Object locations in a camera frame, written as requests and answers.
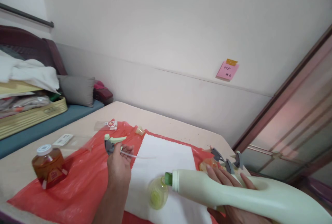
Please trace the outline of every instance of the light green plastic bottle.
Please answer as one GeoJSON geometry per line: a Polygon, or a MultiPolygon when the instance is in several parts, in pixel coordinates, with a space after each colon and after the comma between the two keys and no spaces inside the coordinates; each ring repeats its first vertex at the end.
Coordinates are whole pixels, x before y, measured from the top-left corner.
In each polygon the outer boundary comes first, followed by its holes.
{"type": "Polygon", "coordinates": [[[153,209],[161,209],[168,198],[168,187],[165,184],[165,177],[157,177],[154,179],[148,188],[150,197],[150,206],[153,209]]]}
{"type": "Polygon", "coordinates": [[[165,174],[165,183],[174,192],[207,207],[230,205],[275,220],[281,224],[331,224],[332,217],[304,192],[276,180],[248,177],[257,190],[245,188],[240,176],[233,175],[243,188],[225,186],[206,173],[173,170],[165,174]]]}

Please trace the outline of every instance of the blue mattress cover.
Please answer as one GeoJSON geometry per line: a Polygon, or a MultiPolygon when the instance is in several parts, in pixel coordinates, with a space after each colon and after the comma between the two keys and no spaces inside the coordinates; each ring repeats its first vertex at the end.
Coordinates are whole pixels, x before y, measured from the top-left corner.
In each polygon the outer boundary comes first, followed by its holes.
{"type": "Polygon", "coordinates": [[[0,140],[0,159],[102,107],[104,104],[97,100],[93,107],[68,105],[66,112],[0,140]]]}

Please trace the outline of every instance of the red plastic bag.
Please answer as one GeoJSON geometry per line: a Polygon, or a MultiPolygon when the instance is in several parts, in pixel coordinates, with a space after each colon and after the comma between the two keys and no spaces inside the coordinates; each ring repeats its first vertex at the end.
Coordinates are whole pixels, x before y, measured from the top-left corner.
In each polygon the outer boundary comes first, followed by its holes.
{"type": "MultiPolygon", "coordinates": [[[[37,179],[29,183],[8,203],[16,208],[31,212],[45,220],[61,224],[79,223],[90,224],[103,197],[107,182],[107,153],[104,145],[104,135],[109,133],[112,137],[127,136],[124,144],[134,145],[134,154],[137,155],[142,144],[143,136],[135,133],[136,127],[131,127],[127,122],[118,122],[116,131],[99,131],[84,147],[65,159],[65,168],[69,171],[66,179],[48,190],[43,190],[37,179]]],[[[202,151],[193,145],[174,139],[146,133],[171,142],[190,146],[193,151],[196,169],[205,158],[213,155],[202,151]]],[[[150,221],[142,220],[133,214],[125,212],[122,223],[149,224],[150,221]]]]}

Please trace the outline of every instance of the small yellow-green bottle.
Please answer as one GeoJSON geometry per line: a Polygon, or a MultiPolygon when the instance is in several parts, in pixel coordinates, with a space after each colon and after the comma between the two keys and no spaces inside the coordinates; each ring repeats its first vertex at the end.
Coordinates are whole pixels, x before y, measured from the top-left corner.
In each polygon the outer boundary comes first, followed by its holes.
{"type": "Polygon", "coordinates": [[[148,187],[148,193],[150,206],[156,210],[161,209],[168,198],[168,188],[165,184],[165,176],[154,179],[148,187]]]}

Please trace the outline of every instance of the pink sticky note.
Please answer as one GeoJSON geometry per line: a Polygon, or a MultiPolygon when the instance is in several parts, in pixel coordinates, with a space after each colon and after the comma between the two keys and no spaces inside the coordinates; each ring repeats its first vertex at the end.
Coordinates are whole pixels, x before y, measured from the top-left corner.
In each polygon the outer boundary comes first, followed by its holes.
{"type": "Polygon", "coordinates": [[[236,73],[238,68],[239,68],[239,64],[232,66],[232,65],[227,64],[226,61],[224,61],[222,63],[221,68],[219,69],[219,72],[217,73],[217,77],[231,80],[234,77],[234,74],[236,73]]]}

